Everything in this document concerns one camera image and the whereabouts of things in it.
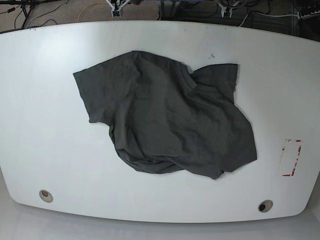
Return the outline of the black tripod stand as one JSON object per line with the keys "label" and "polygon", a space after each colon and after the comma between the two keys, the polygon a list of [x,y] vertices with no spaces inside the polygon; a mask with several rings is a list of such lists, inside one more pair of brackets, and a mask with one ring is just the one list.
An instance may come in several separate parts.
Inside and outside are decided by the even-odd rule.
{"label": "black tripod stand", "polygon": [[[26,22],[29,19],[33,9],[35,6],[47,4],[47,3],[53,3],[53,2],[59,2],[59,0],[1,0],[0,5],[8,5],[12,6],[12,8],[8,9],[5,12],[1,12],[0,14],[9,14],[16,10],[16,8],[20,8],[19,14],[15,17],[15,20],[13,22],[13,29],[14,30],[23,30],[26,28]],[[23,14],[24,20],[22,22],[21,27],[17,27],[17,20],[18,17]]]}

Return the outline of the white power strip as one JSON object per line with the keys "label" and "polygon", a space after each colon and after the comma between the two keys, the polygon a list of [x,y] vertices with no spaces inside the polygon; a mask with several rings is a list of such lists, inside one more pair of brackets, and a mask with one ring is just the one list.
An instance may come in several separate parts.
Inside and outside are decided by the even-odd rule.
{"label": "white power strip", "polygon": [[320,15],[320,6],[312,5],[303,7],[297,14],[298,19],[306,20]]}

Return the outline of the red tape rectangle marking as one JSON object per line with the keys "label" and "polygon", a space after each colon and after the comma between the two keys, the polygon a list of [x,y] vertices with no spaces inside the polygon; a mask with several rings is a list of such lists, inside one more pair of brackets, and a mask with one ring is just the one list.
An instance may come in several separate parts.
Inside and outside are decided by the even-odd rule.
{"label": "red tape rectangle marking", "polygon": [[297,168],[303,141],[286,139],[281,149],[278,172],[281,177],[292,177]]}

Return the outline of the dark grey t-shirt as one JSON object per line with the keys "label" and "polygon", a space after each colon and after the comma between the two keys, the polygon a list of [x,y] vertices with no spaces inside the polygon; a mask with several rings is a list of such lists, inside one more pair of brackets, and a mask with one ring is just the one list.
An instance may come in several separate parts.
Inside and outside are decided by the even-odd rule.
{"label": "dark grey t-shirt", "polygon": [[73,76],[89,122],[109,126],[127,165],[215,180],[258,158],[252,125],[235,105],[238,68],[211,64],[190,72],[180,61],[131,51]]}

